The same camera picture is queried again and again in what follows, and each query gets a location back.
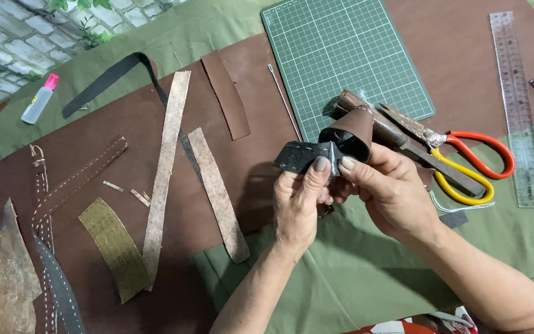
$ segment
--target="scissor blade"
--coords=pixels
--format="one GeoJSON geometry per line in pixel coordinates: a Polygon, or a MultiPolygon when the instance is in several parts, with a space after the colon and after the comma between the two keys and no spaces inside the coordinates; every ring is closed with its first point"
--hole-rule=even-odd
{"type": "Polygon", "coordinates": [[[446,141],[446,135],[441,135],[425,127],[420,122],[398,111],[390,105],[380,104],[380,110],[392,121],[400,125],[404,130],[409,132],[410,137],[427,143],[433,148],[439,148],[446,141]]]}

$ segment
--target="hand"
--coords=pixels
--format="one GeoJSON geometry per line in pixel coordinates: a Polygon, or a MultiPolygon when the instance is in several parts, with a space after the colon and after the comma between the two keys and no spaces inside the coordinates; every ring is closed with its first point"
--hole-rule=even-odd
{"type": "Polygon", "coordinates": [[[295,252],[297,260],[315,240],[316,205],[333,202],[327,189],[330,174],[330,161],[321,156],[306,175],[283,172],[273,186],[276,246],[295,252]]]}
{"type": "Polygon", "coordinates": [[[337,201],[360,195],[376,227],[397,239],[423,239],[442,225],[411,159],[373,143],[368,164],[349,157],[339,162],[346,182],[337,185],[337,201]]]}

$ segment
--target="red scissor handle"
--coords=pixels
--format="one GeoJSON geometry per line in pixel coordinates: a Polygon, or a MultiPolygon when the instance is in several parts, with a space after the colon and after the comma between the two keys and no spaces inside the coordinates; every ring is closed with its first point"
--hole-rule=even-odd
{"type": "Polygon", "coordinates": [[[456,146],[456,148],[463,152],[463,154],[469,159],[469,161],[488,178],[504,179],[515,172],[515,156],[512,155],[512,152],[510,152],[506,145],[502,144],[500,141],[493,137],[477,132],[449,131],[446,142],[456,146]],[[483,141],[485,144],[491,146],[504,159],[504,171],[502,173],[496,173],[492,171],[459,138],[483,141]]]}

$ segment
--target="left hand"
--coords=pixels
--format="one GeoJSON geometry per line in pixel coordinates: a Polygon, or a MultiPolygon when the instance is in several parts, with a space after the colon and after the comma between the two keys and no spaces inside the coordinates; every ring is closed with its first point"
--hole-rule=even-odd
{"type": "Polygon", "coordinates": [[[333,203],[330,161],[318,157],[305,175],[283,172],[273,186],[275,245],[299,259],[316,237],[316,205],[333,203]]]}

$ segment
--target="clear ruler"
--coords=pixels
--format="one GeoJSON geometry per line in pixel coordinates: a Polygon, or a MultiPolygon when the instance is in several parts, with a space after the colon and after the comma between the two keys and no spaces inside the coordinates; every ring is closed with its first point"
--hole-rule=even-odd
{"type": "Polygon", "coordinates": [[[534,132],[529,92],[515,35],[512,12],[489,15],[506,111],[508,143],[515,156],[516,199],[520,208],[534,208],[534,132]]]}

